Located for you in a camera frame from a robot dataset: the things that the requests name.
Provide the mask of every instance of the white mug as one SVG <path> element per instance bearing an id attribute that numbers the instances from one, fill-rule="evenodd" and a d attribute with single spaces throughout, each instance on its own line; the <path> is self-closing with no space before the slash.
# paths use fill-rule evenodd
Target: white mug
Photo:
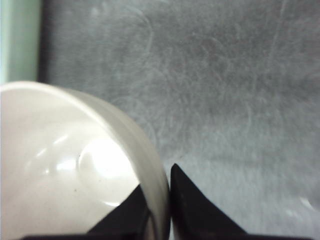
<path id="1" fill-rule="evenodd" d="M 1 87 L 1 239 L 85 233 L 139 184 L 164 239 L 166 174 L 133 120 L 83 92 L 28 81 Z"/>

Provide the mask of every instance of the gray textured background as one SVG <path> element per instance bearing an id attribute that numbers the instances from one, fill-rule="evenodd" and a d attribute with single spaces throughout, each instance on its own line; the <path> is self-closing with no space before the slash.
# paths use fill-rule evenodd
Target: gray textured background
<path id="1" fill-rule="evenodd" d="M 41 40 L 39 79 L 125 111 L 168 176 L 248 232 L 320 240 L 318 0 L 47 0 Z"/>

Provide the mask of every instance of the white cup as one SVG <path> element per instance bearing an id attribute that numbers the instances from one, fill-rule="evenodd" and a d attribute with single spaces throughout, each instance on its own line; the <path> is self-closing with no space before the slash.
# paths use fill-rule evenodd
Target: white cup
<path id="1" fill-rule="evenodd" d="M 133 120 L 83 92 L 27 81 L 1 87 L 1 239 L 85 233 L 138 184 L 164 239 L 166 174 Z"/>

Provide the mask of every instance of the gray fabric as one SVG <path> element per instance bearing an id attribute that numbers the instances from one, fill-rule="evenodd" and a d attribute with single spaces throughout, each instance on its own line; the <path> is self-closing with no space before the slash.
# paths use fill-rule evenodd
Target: gray fabric
<path id="1" fill-rule="evenodd" d="M 102 98 L 246 231 L 320 240 L 317 0 L 49 0 L 39 80 Z"/>

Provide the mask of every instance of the black plastic piece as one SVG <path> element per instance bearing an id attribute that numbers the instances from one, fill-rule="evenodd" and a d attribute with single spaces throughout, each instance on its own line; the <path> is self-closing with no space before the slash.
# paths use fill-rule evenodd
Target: black plastic piece
<path id="1" fill-rule="evenodd" d="M 23 240 L 142 240 L 150 216 L 146 199 L 138 185 L 121 205 L 87 234 L 27 236 Z"/>
<path id="2" fill-rule="evenodd" d="M 181 240 L 302 240 L 306 238 L 247 234 L 211 203 L 182 169 L 171 168 L 171 213 Z"/>

